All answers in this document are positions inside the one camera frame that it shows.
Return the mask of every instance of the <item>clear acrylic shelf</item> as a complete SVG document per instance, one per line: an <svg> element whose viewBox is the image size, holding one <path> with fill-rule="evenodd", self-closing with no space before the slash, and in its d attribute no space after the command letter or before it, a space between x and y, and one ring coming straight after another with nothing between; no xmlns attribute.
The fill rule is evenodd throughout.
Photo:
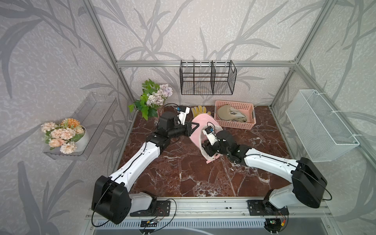
<svg viewBox="0 0 376 235"><path fill-rule="evenodd" d="M55 160L86 161L117 106L118 101L115 97L90 93L71 116L71 118L81 122L81 125L86 129L86 135L89 135L90 140L84 151L64 154L60 152L60 148L50 150L50 146L47 145L43 153Z"/></svg>

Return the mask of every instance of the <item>marble floor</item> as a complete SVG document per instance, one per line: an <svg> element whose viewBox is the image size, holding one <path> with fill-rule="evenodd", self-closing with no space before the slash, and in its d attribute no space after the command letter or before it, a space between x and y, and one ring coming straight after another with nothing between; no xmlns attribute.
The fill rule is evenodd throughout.
<svg viewBox="0 0 376 235"><path fill-rule="evenodd" d="M207 106L214 111L214 106ZM246 144L265 153L290 158L286 145L267 106L256 106L256 124L252 130L225 128L238 144ZM140 148L155 130L154 119L146 121L137 114L119 167ZM200 150L182 136L155 159L139 176L130 193L149 192L158 197L263 197L269 189L289 184L285 179L257 168L233 165L226 157L206 164Z"/></svg>

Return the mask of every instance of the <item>wallpaper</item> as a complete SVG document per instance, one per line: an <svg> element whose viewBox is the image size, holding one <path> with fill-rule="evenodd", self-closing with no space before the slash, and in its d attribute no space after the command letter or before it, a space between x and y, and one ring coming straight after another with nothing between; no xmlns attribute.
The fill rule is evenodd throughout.
<svg viewBox="0 0 376 235"><path fill-rule="evenodd" d="M120 60L293 60L324 0L92 0Z"/></svg>
<svg viewBox="0 0 376 235"><path fill-rule="evenodd" d="M285 111L300 89L310 88L294 73L281 98L273 107L288 145L298 159L308 158ZM343 235L371 235L376 229L376 172L367 163L358 148L331 162L315 162L328 181L327 189L333 195L326 201Z"/></svg>
<svg viewBox="0 0 376 235"><path fill-rule="evenodd" d="M136 98L142 94L141 83L150 78L157 83L168 83L173 87L173 95L167 100L169 103L214 105L216 100L232 100L255 105L270 105L288 68L237 68L233 94L225 96L182 95L179 68L123 68L122 71L133 97ZM219 71L228 71L228 68L227 70L221 68Z"/></svg>
<svg viewBox="0 0 376 235"><path fill-rule="evenodd" d="M339 1L301 64L376 150L376 1Z"/></svg>
<svg viewBox="0 0 376 235"><path fill-rule="evenodd" d="M0 234L78 234L130 128L130 98L81 1L5 0L0 21ZM87 161L52 160L40 125L90 92L119 102L98 144Z"/></svg>

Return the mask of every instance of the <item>yellow glove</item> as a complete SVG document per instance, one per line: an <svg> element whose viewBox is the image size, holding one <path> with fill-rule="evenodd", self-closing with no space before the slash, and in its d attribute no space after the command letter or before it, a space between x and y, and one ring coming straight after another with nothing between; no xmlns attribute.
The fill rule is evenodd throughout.
<svg viewBox="0 0 376 235"><path fill-rule="evenodd" d="M195 118L199 114L206 113L206 107L205 106L199 105L198 107L195 106L195 107L193 107L191 109L192 109L193 118Z"/></svg>

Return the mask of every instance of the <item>plastic basket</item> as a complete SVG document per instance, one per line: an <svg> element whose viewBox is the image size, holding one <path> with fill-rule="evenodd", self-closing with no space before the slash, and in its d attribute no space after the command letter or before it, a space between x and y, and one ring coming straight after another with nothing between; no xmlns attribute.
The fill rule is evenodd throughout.
<svg viewBox="0 0 376 235"><path fill-rule="evenodd" d="M316 90L300 90L286 114L313 162L332 161L359 145Z"/></svg>
<svg viewBox="0 0 376 235"><path fill-rule="evenodd" d="M231 107L238 109L245 116L247 116L247 123L241 123L238 121L224 121L217 118L217 109L223 105L231 105ZM256 124L255 109L251 103L242 103L235 101L217 100L215 102L214 119L219 123L221 127L231 127L238 129L250 130Z"/></svg>

